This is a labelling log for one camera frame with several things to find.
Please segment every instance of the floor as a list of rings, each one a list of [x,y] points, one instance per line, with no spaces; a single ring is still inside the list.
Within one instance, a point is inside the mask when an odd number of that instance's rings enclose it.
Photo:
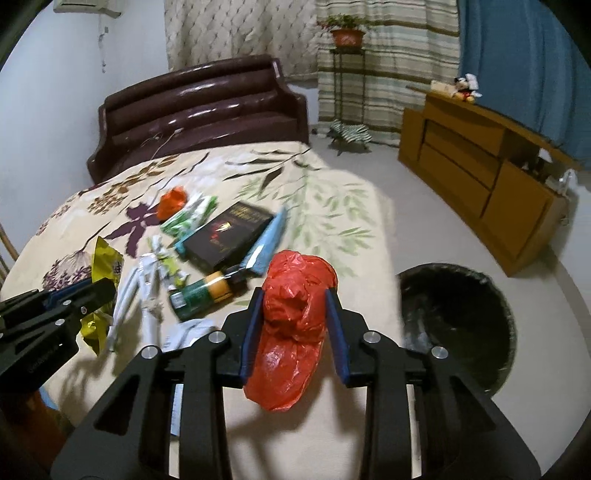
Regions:
[[[562,454],[591,408],[591,358],[577,320],[556,279],[541,261],[508,278],[463,221],[397,161],[398,150],[371,145],[369,153],[342,153],[312,137],[333,168],[371,181],[394,201],[394,270],[429,262],[464,265],[490,276],[512,309],[517,353],[494,401],[545,472]]]

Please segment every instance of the orange plastic bag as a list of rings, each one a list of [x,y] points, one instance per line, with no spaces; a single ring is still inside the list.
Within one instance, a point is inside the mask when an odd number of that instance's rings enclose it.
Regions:
[[[318,366],[326,334],[325,291],[337,286],[334,269],[320,257],[283,250],[267,279],[265,323],[255,366],[244,392],[271,411],[289,410]]]
[[[160,197],[156,217],[161,222],[168,220],[187,203],[187,192],[182,187],[175,187]]]

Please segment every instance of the black trash bag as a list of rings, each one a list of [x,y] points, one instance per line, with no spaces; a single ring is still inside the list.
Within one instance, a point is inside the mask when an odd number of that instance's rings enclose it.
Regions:
[[[515,323],[492,280],[460,265],[432,263],[399,275],[404,347],[444,346],[490,395],[515,356]]]

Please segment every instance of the yellow snack bag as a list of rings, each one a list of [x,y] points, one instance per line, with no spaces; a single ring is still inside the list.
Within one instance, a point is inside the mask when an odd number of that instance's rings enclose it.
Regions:
[[[101,278],[110,278],[115,284],[115,288],[117,288],[121,280],[122,270],[123,255],[112,248],[104,238],[98,237],[90,267],[92,282],[99,281]],[[82,338],[97,355],[105,347],[107,331],[111,325],[109,317],[112,318],[113,316],[115,302],[116,298],[81,320],[82,328],[80,333]]]

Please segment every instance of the floral bedspread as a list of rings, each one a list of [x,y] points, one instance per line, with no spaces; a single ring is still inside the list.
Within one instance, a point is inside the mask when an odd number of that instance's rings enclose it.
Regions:
[[[160,233],[155,215],[162,193],[182,185],[218,196],[220,213],[241,199],[269,210],[282,204],[289,216],[280,249],[319,255],[339,276],[343,307],[364,315],[370,328],[401,340],[398,290],[385,241],[392,221],[386,197],[351,173],[332,170],[296,142],[234,145],[159,158],[132,167],[104,184],[68,198],[29,241],[2,289],[9,298],[32,288],[61,288],[90,272],[98,235],[124,254],[123,277],[148,252],[147,237]],[[165,244],[171,241],[164,235]],[[189,281],[203,277],[189,263]],[[254,288],[261,279],[250,281]],[[211,318],[248,304],[234,299]],[[164,303],[161,343],[178,320]],[[96,355],[78,336],[80,351],[47,383],[50,397],[78,424],[113,379],[142,348],[137,301],[120,328],[116,353]],[[264,412],[242,391],[225,390],[226,425],[235,478],[354,478],[363,446],[365,389],[340,384],[330,356],[301,401],[289,412]]]

